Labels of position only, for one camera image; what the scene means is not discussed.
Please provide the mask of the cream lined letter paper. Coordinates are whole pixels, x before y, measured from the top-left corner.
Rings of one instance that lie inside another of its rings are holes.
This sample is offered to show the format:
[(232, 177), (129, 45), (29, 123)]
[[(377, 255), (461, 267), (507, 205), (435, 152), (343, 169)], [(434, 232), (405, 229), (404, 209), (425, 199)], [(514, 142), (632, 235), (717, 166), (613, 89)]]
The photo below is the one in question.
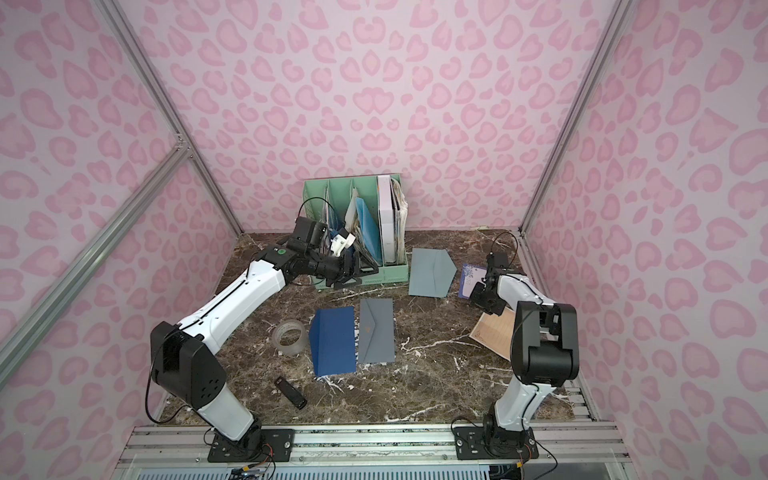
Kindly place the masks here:
[(483, 313), (469, 337), (505, 360), (510, 360), (515, 312), (505, 308), (501, 315)]

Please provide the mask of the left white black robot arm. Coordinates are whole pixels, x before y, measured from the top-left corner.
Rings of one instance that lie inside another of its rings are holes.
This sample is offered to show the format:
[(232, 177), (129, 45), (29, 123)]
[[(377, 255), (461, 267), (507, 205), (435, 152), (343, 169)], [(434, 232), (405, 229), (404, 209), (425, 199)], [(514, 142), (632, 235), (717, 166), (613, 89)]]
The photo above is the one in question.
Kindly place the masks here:
[(229, 389), (227, 374), (216, 358), (228, 338), (298, 276), (313, 276), (339, 288), (378, 270), (375, 260), (356, 246), (335, 255), (290, 243), (271, 245), (200, 309), (175, 324), (163, 321), (154, 327), (149, 379), (191, 407), (216, 433), (240, 442), (258, 426)]

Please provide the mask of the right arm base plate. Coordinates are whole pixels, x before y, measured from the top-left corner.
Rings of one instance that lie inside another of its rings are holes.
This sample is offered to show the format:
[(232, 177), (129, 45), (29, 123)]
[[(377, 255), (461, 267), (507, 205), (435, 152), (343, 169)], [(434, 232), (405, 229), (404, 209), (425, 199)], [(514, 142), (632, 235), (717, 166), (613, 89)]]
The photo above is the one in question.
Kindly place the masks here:
[(453, 425), (456, 456), (459, 460), (511, 460), (539, 458), (533, 431), (509, 431), (501, 427)]

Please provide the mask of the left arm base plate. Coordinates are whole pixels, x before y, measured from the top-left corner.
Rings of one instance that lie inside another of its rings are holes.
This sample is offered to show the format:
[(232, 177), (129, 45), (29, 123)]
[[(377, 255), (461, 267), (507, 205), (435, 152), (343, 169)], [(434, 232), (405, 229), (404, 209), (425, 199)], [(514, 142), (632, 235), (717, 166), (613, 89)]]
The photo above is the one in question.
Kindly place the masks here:
[(231, 440), (215, 430), (207, 461), (258, 463), (270, 456), (275, 462), (288, 462), (294, 439), (294, 429), (253, 427), (240, 440)]

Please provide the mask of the dark blue envelope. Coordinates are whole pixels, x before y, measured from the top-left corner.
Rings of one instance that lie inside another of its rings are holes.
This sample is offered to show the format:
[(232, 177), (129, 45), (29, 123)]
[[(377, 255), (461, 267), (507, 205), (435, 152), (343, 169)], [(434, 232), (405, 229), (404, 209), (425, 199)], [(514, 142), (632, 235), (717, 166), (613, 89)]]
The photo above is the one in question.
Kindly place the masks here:
[(309, 340), (316, 377), (356, 371), (352, 306), (317, 310), (310, 325)]

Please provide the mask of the light teal envelope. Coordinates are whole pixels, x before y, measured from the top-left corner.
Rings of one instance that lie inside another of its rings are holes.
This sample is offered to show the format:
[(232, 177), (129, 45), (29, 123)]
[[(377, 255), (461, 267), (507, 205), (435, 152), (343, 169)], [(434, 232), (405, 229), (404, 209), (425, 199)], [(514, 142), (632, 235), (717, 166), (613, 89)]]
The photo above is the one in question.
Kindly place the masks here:
[(445, 298), (457, 268), (444, 249), (414, 248), (409, 277), (411, 296)]

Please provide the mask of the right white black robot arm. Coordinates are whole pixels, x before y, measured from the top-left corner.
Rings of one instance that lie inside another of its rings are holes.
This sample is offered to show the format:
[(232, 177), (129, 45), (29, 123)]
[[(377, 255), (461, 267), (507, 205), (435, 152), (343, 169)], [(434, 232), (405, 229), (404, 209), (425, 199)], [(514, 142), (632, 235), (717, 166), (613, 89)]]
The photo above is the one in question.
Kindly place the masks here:
[(490, 408), (485, 422), (491, 439), (523, 443), (542, 401), (579, 372), (576, 308), (541, 293), (502, 252), (487, 255), (484, 279), (470, 301), (486, 314), (515, 313), (507, 342), (513, 378)]

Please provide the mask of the white letter paper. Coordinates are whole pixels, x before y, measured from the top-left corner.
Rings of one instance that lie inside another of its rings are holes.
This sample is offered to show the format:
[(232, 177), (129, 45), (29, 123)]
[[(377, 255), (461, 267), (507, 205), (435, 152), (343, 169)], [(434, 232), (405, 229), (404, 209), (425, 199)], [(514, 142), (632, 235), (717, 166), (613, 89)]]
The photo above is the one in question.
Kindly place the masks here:
[(471, 293), (478, 282), (484, 280), (486, 268), (477, 265), (464, 264), (461, 269), (458, 297), (469, 299)]

